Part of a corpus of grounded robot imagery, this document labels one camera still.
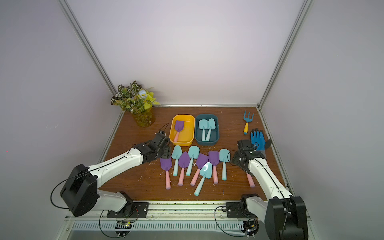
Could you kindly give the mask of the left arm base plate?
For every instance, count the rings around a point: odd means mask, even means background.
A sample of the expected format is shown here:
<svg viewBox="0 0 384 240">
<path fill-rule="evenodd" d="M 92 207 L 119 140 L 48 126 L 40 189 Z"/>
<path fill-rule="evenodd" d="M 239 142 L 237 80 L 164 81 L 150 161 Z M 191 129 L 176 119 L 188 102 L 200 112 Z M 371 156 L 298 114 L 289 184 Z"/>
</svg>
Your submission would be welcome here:
<svg viewBox="0 0 384 240">
<path fill-rule="evenodd" d="M 118 212 L 108 211 L 107 218 L 146 218 L 149 202 L 127 202 Z"/>
</svg>

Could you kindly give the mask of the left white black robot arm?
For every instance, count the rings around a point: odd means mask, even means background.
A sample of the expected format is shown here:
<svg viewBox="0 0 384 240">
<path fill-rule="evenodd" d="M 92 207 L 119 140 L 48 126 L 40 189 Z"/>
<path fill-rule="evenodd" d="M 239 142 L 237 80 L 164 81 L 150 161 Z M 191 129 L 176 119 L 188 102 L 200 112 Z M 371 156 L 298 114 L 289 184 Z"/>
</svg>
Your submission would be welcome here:
<svg viewBox="0 0 384 240">
<path fill-rule="evenodd" d="M 170 156 L 170 139 L 164 131 L 153 140 L 134 145 L 128 151 L 108 161 L 73 168 L 60 191 L 60 196 L 75 217 L 90 211 L 107 211 L 112 217 L 128 217 L 133 212 L 133 200 L 125 192 L 108 192 L 100 187 L 121 173 Z"/>
</svg>

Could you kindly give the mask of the teal shovel eleventh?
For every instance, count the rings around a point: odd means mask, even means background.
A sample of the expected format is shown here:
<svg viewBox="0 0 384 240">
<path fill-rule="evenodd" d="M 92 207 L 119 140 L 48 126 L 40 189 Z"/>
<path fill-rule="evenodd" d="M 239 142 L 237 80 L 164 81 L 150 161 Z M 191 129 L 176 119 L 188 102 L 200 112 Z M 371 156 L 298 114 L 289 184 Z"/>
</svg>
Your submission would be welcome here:
<svg viewBox="0 0 384 240">
<path fill-rule="evenodd" d="M 210 141 L 210 138 L 211 138 L 211 131 L 214 130 L 216 128 L 216 123 L 215 123 L 215 119 L 213 118 L 210 118 L 208 120 L 208 133 L 206 135 L 206 142 L 209 142 Z"/>
</svg>

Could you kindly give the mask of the dark teal storage box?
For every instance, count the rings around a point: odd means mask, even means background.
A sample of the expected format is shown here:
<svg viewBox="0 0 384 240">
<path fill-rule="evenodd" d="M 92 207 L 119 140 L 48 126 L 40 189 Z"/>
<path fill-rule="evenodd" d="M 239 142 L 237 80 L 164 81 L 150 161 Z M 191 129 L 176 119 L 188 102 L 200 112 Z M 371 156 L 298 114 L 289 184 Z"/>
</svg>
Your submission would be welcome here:
<svg viewBox="0 0 384 240">
<path fill-rule="evenodd" d="M 206 142 L 206 141 L 203 142 L 202 141 L 202 130 L 199 129 L 199 121 L 202 119 L 209 120 L 210 118 L 215 119 L 216 128 L 211 131 L 210 141 L 209 142 Z M 197 122 L 196 122 L 196 126 L 195 126 L 195 139 L 196 139 L 198 145 L 201 145 L 201 146 L 213 146 L 213 145 L 215 145 L 219 141 L 219 138 L 220 138 L 218 117 L 215 115 L 212 115 L 212 114 L 201 114 L 201 115 L 198 115 L 196 117 L 196 121 Z"/>
</svg>

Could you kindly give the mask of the yellow plastic storage box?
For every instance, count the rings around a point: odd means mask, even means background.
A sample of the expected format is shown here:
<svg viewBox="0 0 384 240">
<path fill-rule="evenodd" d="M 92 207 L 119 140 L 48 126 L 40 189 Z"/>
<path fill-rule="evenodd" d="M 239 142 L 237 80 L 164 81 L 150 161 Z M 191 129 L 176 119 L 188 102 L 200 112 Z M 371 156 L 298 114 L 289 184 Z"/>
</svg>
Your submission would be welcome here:
<svg viewBox="0 0 384 240">
<path fill-rule="evenodd" d="M 183 128 L 178 131 L 179 122 L 183 122 Z M 174 146 L 188 147 L 195 137 L 195 117 L 192 115 L 176 115 L 173 117 L 170 140 Z"/>
</svg>

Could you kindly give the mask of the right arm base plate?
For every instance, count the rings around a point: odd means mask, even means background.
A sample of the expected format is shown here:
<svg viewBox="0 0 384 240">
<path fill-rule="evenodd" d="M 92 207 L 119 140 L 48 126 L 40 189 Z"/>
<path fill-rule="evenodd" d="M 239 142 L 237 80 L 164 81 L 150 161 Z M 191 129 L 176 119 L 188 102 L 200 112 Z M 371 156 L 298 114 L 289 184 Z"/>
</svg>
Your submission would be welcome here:
<svg viewBox="0 0 384 240">
<path fill-rule="evenodd" d="M 251 209 L 243 202 L 227 202 L 226 213 L 227 218 L 236 219 L 262 219 L 265 216 L 265 212 L 251 211 Z"/>
</svg>

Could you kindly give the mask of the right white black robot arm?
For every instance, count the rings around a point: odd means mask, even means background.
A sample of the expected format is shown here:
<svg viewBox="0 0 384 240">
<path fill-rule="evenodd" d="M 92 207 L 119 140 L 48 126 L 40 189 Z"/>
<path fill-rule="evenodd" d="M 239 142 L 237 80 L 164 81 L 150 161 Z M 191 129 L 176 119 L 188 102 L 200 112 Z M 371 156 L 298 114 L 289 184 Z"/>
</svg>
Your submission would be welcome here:
<svg viewBox="0 0 384 240">
<path fill-rule="evenodd" d="M 268 201 L 259 196 L 247 195 L 245 209 L 261 220 L 270 240 L 307 240 L 309 238 L 307 210 L 304 200 L 295 197 L 283 186 L 268 166 L 260 151 L 250 140 L 238 141 L 231 162 L 254 176 Z"/>
</svg>

